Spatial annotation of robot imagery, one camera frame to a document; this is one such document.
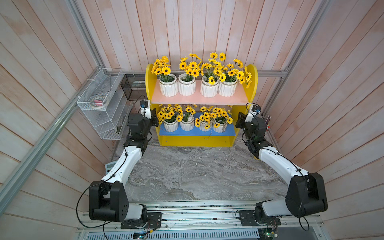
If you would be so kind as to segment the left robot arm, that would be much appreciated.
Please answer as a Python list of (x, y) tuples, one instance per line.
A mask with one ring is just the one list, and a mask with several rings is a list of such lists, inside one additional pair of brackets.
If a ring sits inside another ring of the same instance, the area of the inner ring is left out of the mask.
[(100, 181), (89, 187), (89, 216), (91, 220), (123, 223), (124, 228), (143, 228), (149, 225), (147, 207), (130, 204), (125, 184), (147, 149), (147, 138), (152, 126), (159, 120), (156, 109), (141, 109), (138, 114), (130, 114), (128, 127), (130, 133), (123, 152), (113, 168)]

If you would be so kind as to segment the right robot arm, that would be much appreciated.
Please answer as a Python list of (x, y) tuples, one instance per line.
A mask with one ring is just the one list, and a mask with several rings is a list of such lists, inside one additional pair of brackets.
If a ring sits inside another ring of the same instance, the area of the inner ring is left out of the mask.
[(270, 166), (288, 184), (286, 196), (278, 200), (259, 202), (255, 205), (250, 225), (266, 226), (280, 216), (298, 219), (325, 212), (328, 201), (324, 178), (299, 168), (265, 140), (265, 120), (249, 112), (239, 113), (236, 128), (242, 129), (249, 152)]

